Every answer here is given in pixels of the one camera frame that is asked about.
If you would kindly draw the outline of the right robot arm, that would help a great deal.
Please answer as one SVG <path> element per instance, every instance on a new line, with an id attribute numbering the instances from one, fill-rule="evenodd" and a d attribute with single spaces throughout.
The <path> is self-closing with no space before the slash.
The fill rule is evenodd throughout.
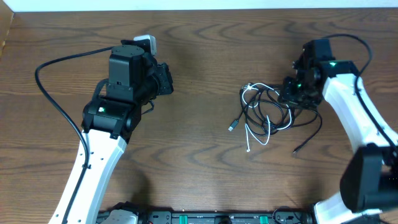
<path id="1" fill-rule="evenodd" d="M 353 150 L 340 189 L 313 207 L 316 223 L 351 223 L 397 208 L 397 133 L 384 121 L 350 60 L 337 60 L 329 37 L 303 45 L 278 101 L 314 110 L 326 101 L 337 114 Z"/>

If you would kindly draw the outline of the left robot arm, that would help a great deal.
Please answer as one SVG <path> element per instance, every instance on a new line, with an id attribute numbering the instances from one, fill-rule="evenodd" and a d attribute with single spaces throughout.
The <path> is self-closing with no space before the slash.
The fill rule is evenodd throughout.
<path id="1" fill-rule="evenodd" d="M 110 177 L 142 107 L 173 92 L 166 63 L 158 63 L 155 37 L 142 35 L 110 47 L 109 77 L 101 80 L 83 109 L 80 145 L 51 223 L 95 223 Z"/>

